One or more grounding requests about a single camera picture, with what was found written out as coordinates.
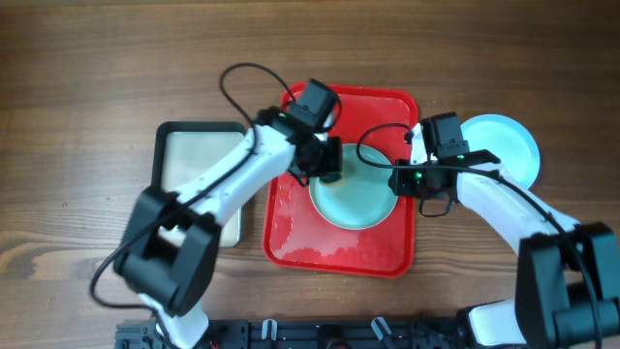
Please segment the pale green plate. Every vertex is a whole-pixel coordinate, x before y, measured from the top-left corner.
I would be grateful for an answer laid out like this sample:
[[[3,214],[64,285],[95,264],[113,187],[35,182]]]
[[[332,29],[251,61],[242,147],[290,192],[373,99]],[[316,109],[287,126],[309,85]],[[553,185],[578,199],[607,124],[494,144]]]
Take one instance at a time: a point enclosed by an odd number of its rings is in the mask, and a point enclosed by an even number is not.
[[[384,221],[397,197],[388,186],[391,169],[367,165],[357,157],[354,143],[342,148],[341,178],[323,183],[312,178],[309,194],[317,212],[330,224],[346,230],[365,230]]]

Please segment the light blue plate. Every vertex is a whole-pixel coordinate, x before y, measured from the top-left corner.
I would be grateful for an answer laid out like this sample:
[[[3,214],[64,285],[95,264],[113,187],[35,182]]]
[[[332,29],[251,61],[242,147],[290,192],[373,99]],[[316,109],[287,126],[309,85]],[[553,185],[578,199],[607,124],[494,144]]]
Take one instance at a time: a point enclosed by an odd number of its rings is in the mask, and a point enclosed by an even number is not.
[[[523,125],[501,114],[482,114],[465,121],[461,131],[472,151],[489,150],[520,185],[529,189],[535,183],[541,155]]]

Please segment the green yellow sponge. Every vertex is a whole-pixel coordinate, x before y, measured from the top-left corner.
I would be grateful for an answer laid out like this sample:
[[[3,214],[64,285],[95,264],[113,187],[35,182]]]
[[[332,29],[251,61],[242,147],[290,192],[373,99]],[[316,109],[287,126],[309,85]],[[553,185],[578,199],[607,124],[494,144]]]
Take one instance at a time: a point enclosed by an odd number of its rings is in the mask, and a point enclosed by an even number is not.
[[[341,174],[327,174],[319,178],[319,182],[322,185],[337,185],[341,180]]]

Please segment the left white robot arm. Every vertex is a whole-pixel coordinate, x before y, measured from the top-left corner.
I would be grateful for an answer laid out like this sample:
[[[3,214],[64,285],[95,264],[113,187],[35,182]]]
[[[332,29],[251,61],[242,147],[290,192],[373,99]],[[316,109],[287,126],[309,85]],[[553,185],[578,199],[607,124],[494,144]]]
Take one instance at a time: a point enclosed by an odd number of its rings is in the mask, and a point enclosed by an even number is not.
[[[339,138],[273,110],[203,174],[170,192],[146,188],[111,259],[113,269],[142,305],[154,311],[170,344],[193,348],[209,327],[202,295],[214,272],[225,224],[279,175],[311,178],[341,169]]]

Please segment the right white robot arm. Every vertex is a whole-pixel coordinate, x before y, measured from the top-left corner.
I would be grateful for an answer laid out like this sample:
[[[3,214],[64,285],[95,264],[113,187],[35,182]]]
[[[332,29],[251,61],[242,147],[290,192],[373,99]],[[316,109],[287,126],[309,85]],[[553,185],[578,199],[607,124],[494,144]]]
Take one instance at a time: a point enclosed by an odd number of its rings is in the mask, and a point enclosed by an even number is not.
[[[582,224],[520,185],[488,150],[472,151],[458,124],[405,129],[412,147],[389,187],[425,202],[447,196],[480,216],[515,252],[514,295],[457,313],[457,348],[603,346],[619,334],[619,246],[604,223]]]

